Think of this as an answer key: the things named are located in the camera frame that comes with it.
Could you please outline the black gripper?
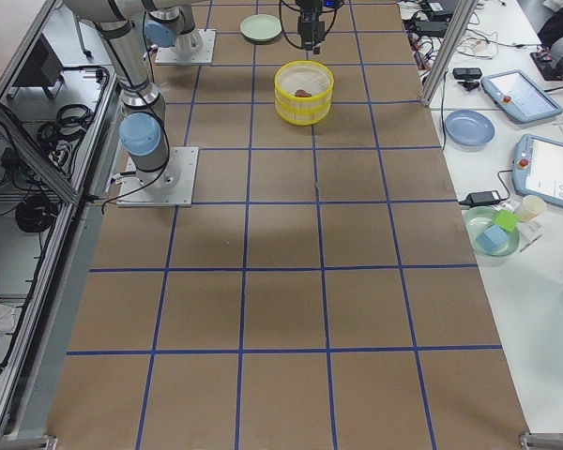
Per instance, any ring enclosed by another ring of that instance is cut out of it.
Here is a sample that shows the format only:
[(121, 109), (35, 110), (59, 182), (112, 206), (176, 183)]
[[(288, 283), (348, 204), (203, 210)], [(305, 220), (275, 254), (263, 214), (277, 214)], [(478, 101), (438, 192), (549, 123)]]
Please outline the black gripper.
[(313, 53), (321, 52), (325, 40), (325, 22), (321, 19), (324, 3), (321, 0), (296, 0), (299, 10), (297, 32), (302, 47), (313, 47)]

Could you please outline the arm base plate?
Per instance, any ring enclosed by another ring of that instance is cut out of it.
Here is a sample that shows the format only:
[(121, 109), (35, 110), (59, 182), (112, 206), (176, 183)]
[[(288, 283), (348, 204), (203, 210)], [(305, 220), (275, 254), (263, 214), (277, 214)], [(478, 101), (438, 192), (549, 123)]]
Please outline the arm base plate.
[(155, 62), (161, 66), (210, 65), (213, 60), (217, 32), (195, 28), (180, 35), (173, 47), (159, 47)]
[(192, 205), (198, 166), (198, 147), (172, 147), (168, 166), (159, 172), (137, 172), (131, 157), (122, 179), (116, 204), (122, 207), (168, 207)]

